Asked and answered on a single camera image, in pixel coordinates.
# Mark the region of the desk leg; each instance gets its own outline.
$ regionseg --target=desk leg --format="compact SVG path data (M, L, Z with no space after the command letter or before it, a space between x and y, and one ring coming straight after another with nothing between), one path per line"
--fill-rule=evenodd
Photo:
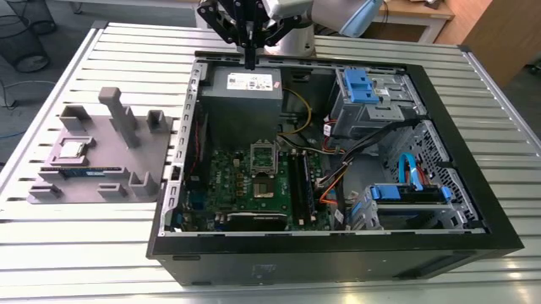
M73 12L73 14L78 15L82 12L82 10L81 10L82 3L69 1L69 7L70 7L70 11Z
M446 19L428 19L428 24L419 38L419 43L434 43L446 21Z

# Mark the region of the yellow wire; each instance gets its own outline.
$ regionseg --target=yellow wire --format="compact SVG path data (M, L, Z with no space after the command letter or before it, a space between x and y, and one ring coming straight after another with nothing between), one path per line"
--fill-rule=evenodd
M305 106L305 110L307 110L307 120L305 120L304 125L300 128L297 128L296 130L291 131L291 132L280 132L280 133L277 133L279 135L292 135L292 134L299 133L301 130L304 130L305 127L309 125L309 122L312 120L312 109L309 108L309 105L308 105L305 99L299 95L299 93L296 93L293 90L287 89L287 88L283 88L283 90L291 92L291 94L295 95L300 99L300 101L303 102L303 104Z

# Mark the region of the power supply label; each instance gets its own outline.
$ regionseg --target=power supply label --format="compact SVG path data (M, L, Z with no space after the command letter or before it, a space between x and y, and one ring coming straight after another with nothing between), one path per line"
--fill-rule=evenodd
M272 75L230 73L226 75L226 89L245 91L271 91Z

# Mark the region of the orange wire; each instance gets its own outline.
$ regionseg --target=orange wire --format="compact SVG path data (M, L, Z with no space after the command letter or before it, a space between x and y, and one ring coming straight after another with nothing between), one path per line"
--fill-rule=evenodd
M327 199L323 199L321 201L319 201L319 203L331 204L331 205L337 204L335 201L328 201Z
M345 174L345 170L339 174L339 176L336 177L335 181L329 184L327 190L324 191L323 195L319 198L319 202L323 203L323 201L327 201L324 199L324 197L327 196L327 194L329 193L329 190L333 188L335 184L337 183L339 179L344 176Z

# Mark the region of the ram slot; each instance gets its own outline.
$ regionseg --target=ram slot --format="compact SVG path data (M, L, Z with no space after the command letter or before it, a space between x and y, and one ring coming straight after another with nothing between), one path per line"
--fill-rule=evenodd
M313 199L311 196L308 199L308 193L305 192L304 159L305 156L295 154L291 154L287 158L288 186L291 189L291 211L293 223L300 226L309 222L309 204L313 204Z

